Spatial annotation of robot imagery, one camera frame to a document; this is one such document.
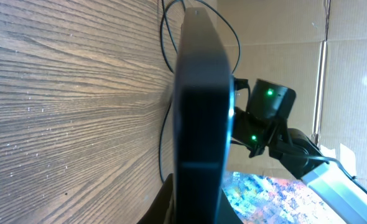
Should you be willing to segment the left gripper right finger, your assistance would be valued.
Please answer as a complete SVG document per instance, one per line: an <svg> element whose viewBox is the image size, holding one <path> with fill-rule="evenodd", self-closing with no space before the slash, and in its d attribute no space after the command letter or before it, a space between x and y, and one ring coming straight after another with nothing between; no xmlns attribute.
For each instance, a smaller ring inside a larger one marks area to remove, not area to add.
<svg viewBox="0 0 367 224"><path fill-rule="evenodd" d="M243 224L239 216L230 205L224 191L220 189L220 204L217 216L217 224Z"/></svg>

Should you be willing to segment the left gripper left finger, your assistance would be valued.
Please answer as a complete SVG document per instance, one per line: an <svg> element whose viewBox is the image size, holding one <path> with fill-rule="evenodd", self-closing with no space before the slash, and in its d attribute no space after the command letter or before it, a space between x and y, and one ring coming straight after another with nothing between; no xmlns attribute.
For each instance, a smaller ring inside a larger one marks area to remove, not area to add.
<svg viewBox="0 0 367 224"><path fill-rule="evenodd" d="M148 211L137 224L172 224L174 222L174 181L169 174Z"/></svg>

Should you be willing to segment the blue Galaxy smartphone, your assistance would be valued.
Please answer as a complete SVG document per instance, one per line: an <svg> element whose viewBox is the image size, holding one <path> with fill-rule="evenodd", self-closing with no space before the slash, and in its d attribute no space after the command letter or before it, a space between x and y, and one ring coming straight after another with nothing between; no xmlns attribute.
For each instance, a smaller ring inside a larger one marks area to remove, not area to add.
<svg viewBox="0 0 367 224"><path fill-rule="evenodd" d="M176 223L216 223L233 125L233 76L202 7L185 12L174 81Z"/></svg>

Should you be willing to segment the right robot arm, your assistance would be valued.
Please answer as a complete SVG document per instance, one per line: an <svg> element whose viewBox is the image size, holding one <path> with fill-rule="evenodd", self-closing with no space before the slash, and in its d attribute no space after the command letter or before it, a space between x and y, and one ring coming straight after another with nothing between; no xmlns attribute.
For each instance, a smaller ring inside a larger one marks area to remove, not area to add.
<svg viewBox="0 0 367 224"><path fill-rule="evenodd" d="M296 92L265 80L249 88L240 78L234 88L247 89L249 96L245 110L235 108L231 143L248 149L250 158L267 151L345 222L367 223L367 190L338 159L324 156L302 131L288 128Z"/></svg>

